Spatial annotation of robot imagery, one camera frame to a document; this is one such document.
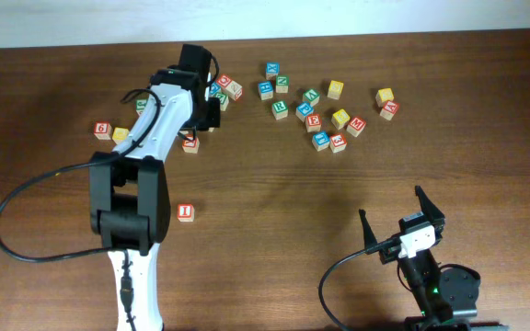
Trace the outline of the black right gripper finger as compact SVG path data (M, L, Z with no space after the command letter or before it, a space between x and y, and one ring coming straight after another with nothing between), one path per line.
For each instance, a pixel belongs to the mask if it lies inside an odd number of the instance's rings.
M377 240L370 223L366 217L366 211L359 209L359 216L363 227L363 248L366 254L373 254L376 251Z
M415 194L419 199L421 212L429 219L431 224L444 225L444 214L436 207L434 203L432 203L421 186L415 187Z

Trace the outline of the red number block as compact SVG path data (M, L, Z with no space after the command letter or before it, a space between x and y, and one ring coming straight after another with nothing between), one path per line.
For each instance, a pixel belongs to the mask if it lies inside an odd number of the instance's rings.
M179 204L177 206L177 218L180 222L190 223L195 219L195 208L192 204Z

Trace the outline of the black round arm base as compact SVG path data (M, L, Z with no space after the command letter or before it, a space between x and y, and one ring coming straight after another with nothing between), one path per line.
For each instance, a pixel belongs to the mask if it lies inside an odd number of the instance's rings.
M443 299L451 306L453 317L476 317L481 284L479 273L457 264L444 265L440 270L439 291Z

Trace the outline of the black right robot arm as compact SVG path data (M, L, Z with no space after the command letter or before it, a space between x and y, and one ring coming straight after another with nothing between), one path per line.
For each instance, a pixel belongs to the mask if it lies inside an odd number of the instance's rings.
M400 219L399 232L382 242L376 240L366 212L359 211L364 253L377 253L383 264L397 262L423 313L422 317L408 320L408 327L416 330L469 330L470 323L455 314L453 303L444 295L440 285L442 269L431 252L431 248L443 238L445 216L420 186L415 187L414 192L421 211Z

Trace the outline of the green Z block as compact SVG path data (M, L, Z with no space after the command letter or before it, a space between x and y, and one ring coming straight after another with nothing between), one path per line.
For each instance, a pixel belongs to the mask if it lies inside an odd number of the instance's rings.
M229 96L224 93L215 93L213 96L219 100L220 110L226 111L229 105Z

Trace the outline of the red K block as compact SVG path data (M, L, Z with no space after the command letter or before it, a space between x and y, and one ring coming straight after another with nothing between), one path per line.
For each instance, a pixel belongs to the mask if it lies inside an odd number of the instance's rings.
M198 138L187 137L182 142L182 149L185 153L196 154L199 152L200 141Z

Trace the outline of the tilted red-edged block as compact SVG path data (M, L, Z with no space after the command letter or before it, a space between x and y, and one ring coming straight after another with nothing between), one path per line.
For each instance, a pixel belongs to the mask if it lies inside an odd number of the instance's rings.
M236 81L231 81L224 91L234 101L238 101L243 95L243 87Z

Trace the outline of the green J block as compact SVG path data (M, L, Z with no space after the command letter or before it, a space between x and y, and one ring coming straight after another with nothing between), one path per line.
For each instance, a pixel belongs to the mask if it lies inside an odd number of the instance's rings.
M147 105L147 100L146 99L137 99L135 101L135 111L136 113L138 114L138 116L142 116L145 109L146 109L146 105Z

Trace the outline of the blue X block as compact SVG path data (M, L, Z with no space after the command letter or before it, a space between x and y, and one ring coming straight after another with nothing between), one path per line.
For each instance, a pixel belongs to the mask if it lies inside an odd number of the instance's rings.
M276 78L280 73L279 63L266 63L265 66L265 77L267 80Z

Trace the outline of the yellow block far left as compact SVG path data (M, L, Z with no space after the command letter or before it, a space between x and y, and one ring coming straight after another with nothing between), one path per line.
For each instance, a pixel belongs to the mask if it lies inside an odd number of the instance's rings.
M115 127L111 135L111 140L116 144L120 144L128 138L129 133L130 131L126 128Z

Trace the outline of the blue P block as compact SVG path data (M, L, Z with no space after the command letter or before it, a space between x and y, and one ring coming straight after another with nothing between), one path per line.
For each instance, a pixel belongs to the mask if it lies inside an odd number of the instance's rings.
M314 112L314 108L307 102L302 102L296 107L296 117L304 122L305 118Z

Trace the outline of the red E block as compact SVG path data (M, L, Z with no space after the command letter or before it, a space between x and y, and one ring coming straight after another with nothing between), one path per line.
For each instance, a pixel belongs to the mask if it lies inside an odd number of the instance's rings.
M317 113L311 113L305 117L305 127L307 132L320 131L321 126L321 118Z

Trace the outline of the blue T block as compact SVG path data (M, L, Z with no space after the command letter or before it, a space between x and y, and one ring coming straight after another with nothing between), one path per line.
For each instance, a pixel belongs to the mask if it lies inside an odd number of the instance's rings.
M316 132L312 137L312 144L317 152L329 147L329 137L325 131Z

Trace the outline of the red M block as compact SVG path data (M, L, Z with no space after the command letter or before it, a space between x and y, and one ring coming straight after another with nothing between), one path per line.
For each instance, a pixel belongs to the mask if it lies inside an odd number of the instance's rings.
M351 134L353 137L358 137L363 132L365 126L366 121L355 116L347 125L347 133Z

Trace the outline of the yellow block near M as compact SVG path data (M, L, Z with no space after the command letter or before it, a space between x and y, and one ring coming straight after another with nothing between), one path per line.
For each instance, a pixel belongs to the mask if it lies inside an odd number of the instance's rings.
M337 130L343 129L351 120L347 111L342 108L332 114L331 123Z

